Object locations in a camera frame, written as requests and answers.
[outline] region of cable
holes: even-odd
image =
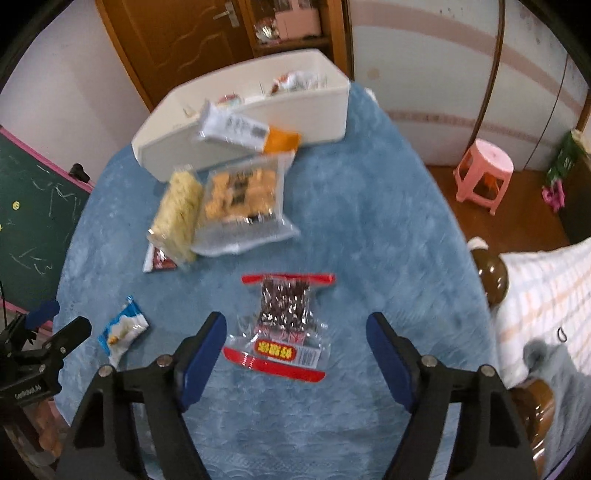
[[[0,294],[2,294],[2,309],[4,311],[4,328],[8,328],[8,317],[6,316],[6,296],[4,295],[4,285],[0,280]]]

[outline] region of small snack packet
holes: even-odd
[[[148,322],[134,302],[127,297],[127,305],[111,320],[99,336],[99,344],[109,355],[109,363],[119,366],[119,361],[132,342],[148,329]]]
[[[240,95],[237,95],[236,93],[232,93],[230,95],[224,95],[223,97],[221,97],[216,102],[216,106],[222,107],[222,108],[231,108],[231,107],[235,107],[238,105],[242,105],[243,103],[244,103],[244,100],[242,100],[242,97]]]
[[[271,95],[302,90],[316,90],[320,87],[320,77],[313,72],[288,72],[273,82]]]
[[[174,263],[166,254],[152,244],[148,244],[148,251],[144,259],[144,273],[150,273],[156,270],[174,270],[177,264]]]
[[[189,170],[174,172],[148,230],[150,243],[177,265],[196,258],[191,251],[191,243],[202,197],[203,186]]]
[[[239,319],[223,348],[226,359],[271,375],[319,382],[330,356],[327,326],[311,309],[314,290],[335,283],[333,274],[245,275],[261,288],[261,310]]]
[[[193,252],[239,254],[300,231],[283,215],[283,181],[294,153],[266,155],[209,173]]]
[[[257,153],[277,153],[297,150],[301,135],[285,132],[205,102],[199,116],[195,141],[225,142]]]

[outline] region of wall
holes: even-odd
[[[356,80],[421,158],[456,165],[491,74],[496,0],[351,0]],[[587,84],[552,32],[518,0],[506,0],[501,64],[478,132],[515,168],[543,170],[574,128]]]
[[[96,181],[148,116],[93,0],[74,0],[29,47],[0,93],[0,124],[65,170]]]

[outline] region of chalkboard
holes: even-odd
[[[7,302],[27,311],[56,298],[90,195],[42,159],[0,128],[0,279]]]

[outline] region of screw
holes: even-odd
[[[482,365],[480,371],[482,372],[482,375],[484,375],[485,377],[494,377],[496,374],[495,369],[490,365]]]
[[[100,377],[108,377],[111,373],[113,373],[113,367],[110,365],[103,365],[99,368]]]
[[[156,359],[156,365],[161,368],[169,366],[173,362],[173,358],[170,355],[160,355]]]
[[[435,367],[437,365],[437,359],[432,355],[423,355],[421,357],[421,363],[425,367]]]

